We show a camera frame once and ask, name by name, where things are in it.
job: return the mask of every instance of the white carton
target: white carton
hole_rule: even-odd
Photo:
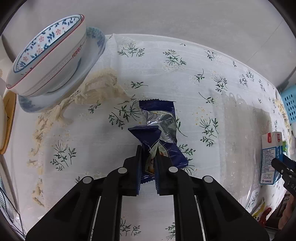
[[[281,132],[273,131],[262,135],[262,165],[260,184],[273,185],[280,174],[271,166],[273,158],[283,161],[283,139]]]

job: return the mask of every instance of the wall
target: wall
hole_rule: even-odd
[[[73,13],[105,34],[155,34],[209,46],[276,86],[296,67],[296,39],[268,0],[28,0],[4,31],[8,52],[16,57],[40,30]]]

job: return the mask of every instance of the blue basket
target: blue basket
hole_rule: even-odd
[[[290,123],[296,122],[296,85],[281,93]]]

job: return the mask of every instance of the white tablecloth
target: white tablecloth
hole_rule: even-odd
[[[268,80],[205,46],[150,35],[112,35],[89,76],[107,68],[130,98],[71,103],[64,117],[72,122],[53,123],[33,157],[39,114],[17,104],[5,159],[26,230],[82,177],[106,176],[135,155],[139,142],[127,128],[145,125],[139,99],[174,101],[178,146],[190,175],[213,176],[249,212],[263,197],[275,210],[285,189],[282,179],[259,185],[261,135],[268,121],[268,131],[281,131],[286,140],[289,133]],[[154,181],[141,185],[139,196],[123,197],[122,240],[173,239],[173,223],[173,197],[158,196]]]

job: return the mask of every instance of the blue and white plate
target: blue and white plate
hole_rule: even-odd
[[[103,32],[95,27],[86,28],[86,46],[83,55],[78,63],[78,67],[61,88],[53,92],[36,96],[18,96],[21,108],[28,113],[43,112],[55,107],[64,98],[70,96],[83,82],[91,68],[97,62],[105,50],[106,38]]]

